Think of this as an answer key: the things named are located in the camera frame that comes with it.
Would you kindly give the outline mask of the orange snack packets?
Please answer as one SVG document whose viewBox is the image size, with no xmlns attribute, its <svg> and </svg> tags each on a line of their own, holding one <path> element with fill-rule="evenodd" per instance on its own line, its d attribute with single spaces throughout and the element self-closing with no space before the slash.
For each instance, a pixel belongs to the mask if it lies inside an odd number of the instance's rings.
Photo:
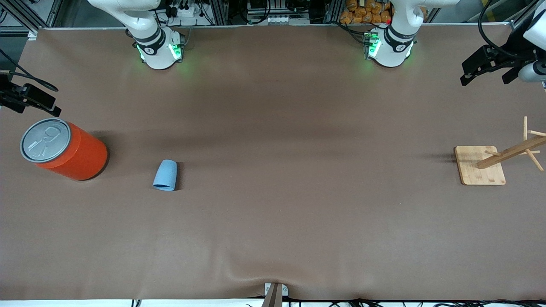
<svg viewBox="0 0 546 307">
<path fill-rule="evenodd" d="M 388 0 L 343 0 L 339 23 L 390 24 L 394 8 Z"/>
</svg>

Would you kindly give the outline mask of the white terminal strip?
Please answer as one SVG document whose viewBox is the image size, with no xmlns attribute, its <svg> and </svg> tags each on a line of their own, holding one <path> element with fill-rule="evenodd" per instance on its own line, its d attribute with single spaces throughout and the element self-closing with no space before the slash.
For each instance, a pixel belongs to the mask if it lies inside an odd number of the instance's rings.
<svg viewBox="0 0 546 307">
<path fill-rule="evenodd" d="M 309 25 L 311 22 L 307 15 L 270 15 L 259 22 L 263 16 L 248 15 L 249 22 L 259 26 L 300 26 Z"/>
</svg>

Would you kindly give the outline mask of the white power strip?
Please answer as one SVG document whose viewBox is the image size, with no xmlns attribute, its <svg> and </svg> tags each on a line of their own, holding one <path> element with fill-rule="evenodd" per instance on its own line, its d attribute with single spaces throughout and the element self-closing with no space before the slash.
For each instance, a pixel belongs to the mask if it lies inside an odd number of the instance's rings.
<svg viewBox="0 0 546 307">
<path fill-rule="evenodd" d="M 175 17 L 195 17 L 195 3 L 190 2 L 190 0 L 165 0 L 165 5 L 165 13 L 169 19 L 173 19 Z"/>
</svg>

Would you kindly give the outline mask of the aluminium frame structure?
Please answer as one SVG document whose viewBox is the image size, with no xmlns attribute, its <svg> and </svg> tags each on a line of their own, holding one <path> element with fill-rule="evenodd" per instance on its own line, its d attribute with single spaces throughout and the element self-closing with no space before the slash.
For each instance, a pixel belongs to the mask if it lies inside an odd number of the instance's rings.
<svg viewBox="0 0 546 307">
<path fill-rule="evenodd" d="M 87 0 L 19 0 L 47 27 L 107 28 L 121 24 L 105 12 L 90 6 Z M 427 6 L 425 23 L 477 23 L 488 0 L 459 0 L 454 6 Z M 518 23 L 534 0 L 492 0 L 482 17 L 483 23 Z M 14 15 L 0 6 L 0 36 L 27 35 L 27 29 Z"/>
</svg>

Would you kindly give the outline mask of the light blue plastic cup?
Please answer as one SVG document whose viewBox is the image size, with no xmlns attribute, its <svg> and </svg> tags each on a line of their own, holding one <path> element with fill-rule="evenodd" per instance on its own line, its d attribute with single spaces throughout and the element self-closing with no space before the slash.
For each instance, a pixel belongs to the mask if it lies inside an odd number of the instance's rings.
<svg viewBox="0 0 546 307">
<path fill-rule="evenodd" d="M 163 160 L 158 167 L 152 187 L 160 191 L 175 191 L 178 169 L 176 161 Z"/>
</svg>

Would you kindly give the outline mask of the orange can with silver lid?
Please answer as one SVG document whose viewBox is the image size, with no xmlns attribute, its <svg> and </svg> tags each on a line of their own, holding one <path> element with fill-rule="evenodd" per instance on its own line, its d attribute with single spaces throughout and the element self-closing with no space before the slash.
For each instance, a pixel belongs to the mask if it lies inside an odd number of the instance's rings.
<svg viewBox="0 0 546 307">
<path fill-rule="evenodd" d="M 101 140 L 57 117 L 31 125 L 20 140 L 20 152 L 37 167 L 76 181 L 98 175 L 108 159 Z"/>
</svg>

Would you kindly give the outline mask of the wooden mug rack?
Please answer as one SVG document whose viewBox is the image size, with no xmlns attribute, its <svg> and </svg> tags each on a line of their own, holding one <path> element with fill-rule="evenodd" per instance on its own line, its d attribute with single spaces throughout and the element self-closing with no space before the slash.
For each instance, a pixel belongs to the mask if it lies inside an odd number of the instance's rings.
<svg viewBox="0 0 546 307">
<path fill-rule="evenodd" d="M 465 186 L 502 186 L 506 179 L 501 163 L 517 156 L 526 156 L 538 168 L 546 171 L 536 155 L 536 148 L 546 145 L 546 132 L 529 128 L 528 117 L 523 117 L 523 141 L 503 151 L 495 146 L 466 146 L 454 148 L 459 177 Z"/>
</svg>

